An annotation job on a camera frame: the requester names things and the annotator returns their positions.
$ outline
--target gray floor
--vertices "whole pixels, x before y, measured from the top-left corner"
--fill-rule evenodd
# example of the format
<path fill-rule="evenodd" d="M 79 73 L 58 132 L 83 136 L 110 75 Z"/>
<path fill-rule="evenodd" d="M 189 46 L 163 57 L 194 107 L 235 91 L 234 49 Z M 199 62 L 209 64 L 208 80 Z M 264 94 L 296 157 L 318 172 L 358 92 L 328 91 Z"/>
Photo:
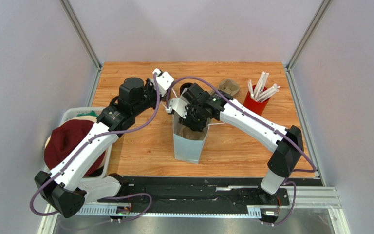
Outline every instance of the gray floor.
<path fill-rule="evenodd" d="M 279 220 L 288 210 L 282 209 Z M 62 221 L 67 228 L 82 228 L 108 220 L 103 216 L 76 215 Z M 58 234 L 333 234 L 327 209 L 295 209 L 289 219 L 276 227 L 258 220 L 232 218 L 142 217 L 129 223 L 106 223 L 83 231 L 57 228 Z"/>

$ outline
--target wooden table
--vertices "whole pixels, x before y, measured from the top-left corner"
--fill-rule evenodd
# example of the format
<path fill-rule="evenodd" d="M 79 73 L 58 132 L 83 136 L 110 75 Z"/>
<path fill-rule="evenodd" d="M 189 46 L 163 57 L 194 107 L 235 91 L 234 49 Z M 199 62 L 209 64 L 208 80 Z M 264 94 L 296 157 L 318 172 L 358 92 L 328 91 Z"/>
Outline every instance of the wooden table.
<path fill-rule="evenodd" d="M 247 81 L 257 82 L 262 71 L 269 72 L 266 86 L 274 83 L 281 86 L 269 101 L 262 116 L 274 123 L 299 127 L 299 120 L 291 97 L 285 71 L 279 62 L 106 62 L 96 90 L 93 106 L 107 106 L 118 95 L 119 86 L 128 77 L 143 80 L 152 77 L 152 71 L 160 68 L 174 79 L 196 76 L 217 85 L 226 78 L 241 86 L 236 99 L 243 102 L 247 92 Z M 205 90 L 210 90 L 199 83 Z M 174 90 L 179 93 L 180 85 Z M 136 118 L 133 126 L 145 123 L 152 115 L 149 109 Z M 198 165 L 174 159 L 172 138 L 172 116 L 164 107 L 152 123 L 144 129 L 125 134 L 112 148 L 109 173 L 138 176 L 233 176 L 262 177 L 267 171 L 267 162 L 272 153 L 262 144 L 229 125 L 214 125 L 207 137 Z M 308 162 L 301 157 L 296 168 L 309 169 Z M 294 173 L 295 177 L 313 177 L 312 173 Z"/>

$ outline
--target white wall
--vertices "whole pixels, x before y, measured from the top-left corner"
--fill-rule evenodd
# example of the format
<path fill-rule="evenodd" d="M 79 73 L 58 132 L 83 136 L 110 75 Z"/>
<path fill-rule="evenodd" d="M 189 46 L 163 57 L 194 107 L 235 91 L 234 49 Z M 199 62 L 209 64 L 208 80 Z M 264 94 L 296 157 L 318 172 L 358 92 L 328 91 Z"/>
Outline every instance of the white wall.
<path fill-rule="evenodd" d="M 37 232 L 29 200 L 43 143 L 65 110 L 86 104 L 94 76 L 57 0 L 0 1 L 0 233 Z"/>
<path fill-rule="evenodd" d="M 374 233 L 374 1 L 334 0 L 294 76 L 351 232 Z"/>
<path fill-rule="evenodd" d="M 288 62 L 321 0 L 71 0 L 101 62 Z"/>

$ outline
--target red beanie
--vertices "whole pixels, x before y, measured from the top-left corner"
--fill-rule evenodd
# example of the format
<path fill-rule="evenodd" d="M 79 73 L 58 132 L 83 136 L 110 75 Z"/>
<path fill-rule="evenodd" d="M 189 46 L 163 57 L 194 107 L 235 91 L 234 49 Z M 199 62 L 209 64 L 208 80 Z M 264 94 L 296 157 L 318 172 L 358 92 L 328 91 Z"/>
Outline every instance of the red beanie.
<path fill-rule="evenodd" d="M 51 170 L 61 163 L 89 133 L 94 123 L 89 120 L 69 120 L 52 131 L 44 150 L 44 162 Z M 85 176 L 92 174 L 103 161 L 105 152 L 89 168 Z"/>

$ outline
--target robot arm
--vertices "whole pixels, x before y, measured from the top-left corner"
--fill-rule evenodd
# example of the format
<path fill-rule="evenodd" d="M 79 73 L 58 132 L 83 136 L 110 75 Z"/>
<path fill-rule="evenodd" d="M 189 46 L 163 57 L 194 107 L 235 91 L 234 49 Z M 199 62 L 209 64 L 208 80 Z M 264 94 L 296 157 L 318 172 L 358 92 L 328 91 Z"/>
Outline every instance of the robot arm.
<path fill-rule="evenodd" d="M 296 126 L 287 129 L 284 126 L 272 123 L 243 107 L 237 100 L 223 91 L 221 93 L 230 100 L 230 103 L 240 107 L 242 110 L 237 110 L 236 107 L 227 103 L 217 93 L 210 95 L 196 83 L 184 84 L 180 91 L 182 93 L 181 96 L 173 98 L 169 108 L 166 109 L 169 114 L 177 112 L 181 116 L 179 123 L 193 131 L 202 131 L 206 126 L 206 120 L 214 118 L 239 128 L 258 140 L 273 153 L 268 162 L 269 170 L 261 183 L 261 192 L 266 193 L 267 196 L 274 195 L 283 181 L 291 175 L 301 154 L 282 136 L 267 129 L 251 117 L 244 115 L 243 112 L 247 112 L 261 122 L 272 126 L 289 137 L 303 150 L 301 130 Z"/>
<path fill-rule="evenodd" d="M 161 99 L 174 81 L 167 72 L 155 69 L 154 73 L 158 87 L 150 79 L 145 85 L 140 78 L 125 79 L 119 87 L 119 95 L 102 110 L 97 122 L 93 124 L 92 129 L 70 155 L 49 173 L 40 171 L 35 176 L 37 187 L 40 188 L 51 177 L 60 173 L 43 188 L 40 194 L 65 218 L 76 214 L 85 203 L 116 196 L 122 186 L 128 185 L 128 182 L 117 174 L 89 182 L 80 181 L 99 156 L 122 134 L 103 135 L 93 141 L 90 139 L 105 132 L 129 129 L 135 123 L 136 116 L 146 109 L 156 106 L 157 89 L 160 95 L 159 99 Z M 71 161 L 76 153 L 78 153 L 77 157 Z"/>

